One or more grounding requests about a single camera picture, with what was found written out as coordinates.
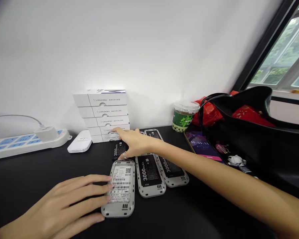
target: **window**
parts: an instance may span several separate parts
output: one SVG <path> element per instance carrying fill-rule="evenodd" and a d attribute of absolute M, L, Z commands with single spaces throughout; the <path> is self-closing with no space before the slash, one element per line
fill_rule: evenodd
<path fill-rule="evenodd" d="M 299 89 L 299 8 L 252 78 L 249 87 L 258 85 L 287 92 Z"/>

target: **cup lid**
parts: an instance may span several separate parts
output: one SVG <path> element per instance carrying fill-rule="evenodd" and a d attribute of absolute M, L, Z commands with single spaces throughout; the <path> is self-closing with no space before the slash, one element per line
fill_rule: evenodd
<path fill-rule="evenodd" d="M 186 100 L 177 101 L 174 103 L 174 106 L 189 111 L 197 112 L 199 110 L 199 104 L 195 101 L 186 101 Z"/>

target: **desk surface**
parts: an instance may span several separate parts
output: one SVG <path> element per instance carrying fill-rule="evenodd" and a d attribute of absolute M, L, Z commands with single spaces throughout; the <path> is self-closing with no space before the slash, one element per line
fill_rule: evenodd
<path fill-rule="evenodd" d="M 157 129 L 164 141 L 190 151 L 182 133 L 170 126 Z M 0 226 L 21 216 L 59 182 L 109 175 L 111 142 L 92 144 L 87 152 L 76 154 L 68 153 L 69 144 L 0 159 Z M 167 188 L 163 196 L 144 199 L 136 192 L 129 218 L 105 219 L 74 238 L 273 238 L 265 225 L 188 176 L 187 186 Z"/>

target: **white cable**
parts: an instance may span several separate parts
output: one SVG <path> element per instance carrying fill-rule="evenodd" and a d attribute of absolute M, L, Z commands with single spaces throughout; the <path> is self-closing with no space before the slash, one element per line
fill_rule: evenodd
<path fill-rule="evenodd" d="M 41 129 L 46 129 L 46 127 L 39 120 L 37 120 L 36 118 L 31 117 L 31 116 L 26 116 L 26 115 L 2 115 L 0 117 L 4 117 L 4 116 L 22 116 L 22 117 L 32 118 L 32 119 L 36 120 L 39 123 Z"/>

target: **fingernail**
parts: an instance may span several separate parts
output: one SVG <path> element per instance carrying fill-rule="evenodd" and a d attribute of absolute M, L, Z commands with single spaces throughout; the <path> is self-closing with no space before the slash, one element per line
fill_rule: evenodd
<path fill-rule="evenodd" d="M 95 219 L 95 223 L 102 222 L 102 221 L 104 221 L 104 219 L 105 218 L 103 216 L 97 216 Z"/>

